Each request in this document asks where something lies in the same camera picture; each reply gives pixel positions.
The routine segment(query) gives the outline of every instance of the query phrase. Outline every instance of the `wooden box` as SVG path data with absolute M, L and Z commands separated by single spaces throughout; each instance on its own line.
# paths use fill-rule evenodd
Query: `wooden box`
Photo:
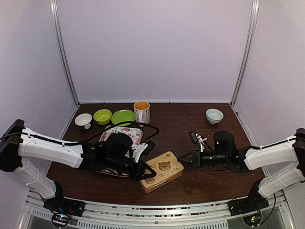
M 177 161 L 176 156 L 171 151 L 146 163 L 157 173 L 155 177 L 140 181 L 144 191 L 147 193 L 175 180 L 182 175 L 184 170 L 183 165 Z

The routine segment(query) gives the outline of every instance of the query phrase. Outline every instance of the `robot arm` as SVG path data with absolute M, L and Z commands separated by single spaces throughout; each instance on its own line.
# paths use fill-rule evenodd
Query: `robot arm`
M 197 144 L 199 139 L 195 132 L 192 131 L 189 135 L 192 142 Z M 227 131 L 218 131 L 213 138 L 214 150 L 203 152 L 193 150 L 178 160 L 194 168 L 226 165 L 229 170 L 237 173 L 249 172 L 281 162 L 291 162 L 272 176 L 255 182 L 247 198 L 230 201 L 231 215 L 254 211 L 258 205 L 267 207 L 267 197 L 296 182 L 305 181 L 305 129 L 303 128 L 283 141 L 268 146 L 250 146 L 241 150 L 236 149 L 234 136 Z
M 39 170 L 26 157 L 37 157 L 66 164 L 73 168 L 91 171 L 115 170 L 127 174 L 134 180 L 156 176 L 156 172 L 145 162 L 139 161 L 142 153 L 150 152 L 154 143 L 140 145 L 133 153 L 132 140 L 125 134 L 117 133 L 105 142 L 96 144 L 59 140 L 38 134 L 24 127 L 24 121 L 16 120 L 0 138 L 0 170 L 12 172 L 27 186 L 35 189 L 44 201 L 44 206 L 53 213 L 82 215 L 84 203 L 66 199 L 60 184 L 54 182 Z M 66 220 L 55 213 L 56 220 Z

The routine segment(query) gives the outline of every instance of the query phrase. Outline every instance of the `white wall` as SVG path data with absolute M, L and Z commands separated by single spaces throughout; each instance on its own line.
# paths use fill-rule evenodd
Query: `white wall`
M 250 62 L 237 107 L 257 144 L 305 127 L 305 2 L 260 1 Z M 283 165 L 268 167 L 271 172 Z M 304 228 L 305 184 L 285 190 L 297 228 Z
M 251 0 L 59 0 L 81 102 L 229 102 Z
M 49 0 L 0 1 L 0 135 L 17 119 L 59 137 L 74 110 Z M 42 171 L 48 164 L 35 160 Z M 17 227 L 28 188 L 0 171 L 0 228 Z

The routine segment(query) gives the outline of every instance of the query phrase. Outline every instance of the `mug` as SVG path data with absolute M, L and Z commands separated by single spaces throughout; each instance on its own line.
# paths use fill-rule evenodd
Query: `mug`
M 133 105 L 135 121 L 138 123 L 149 124 L 151 121 L 150 104 L 146 101 L 139 101 Z

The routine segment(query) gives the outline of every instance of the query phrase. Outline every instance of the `green bowl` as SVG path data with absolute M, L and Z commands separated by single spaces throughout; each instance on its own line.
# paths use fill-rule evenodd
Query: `green bowl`
M 134 116 L 134 112 L 130 111 L 130 110 L 120 110 L 117 111 L 113 114 L 111 121 L 113 124 L 118 124 L 121 122 L 126 122 L 126 121 L 134 121 L 135 120 L 135 116 Z M 130 125 L 131 123 L 125 123 L 122 124 L 120 126 L 127 126 Z
M 94 120 L 100 125 L 106 125 L 111 120 L 111 111 L 107 109 L 102 109 L 94 113 Z

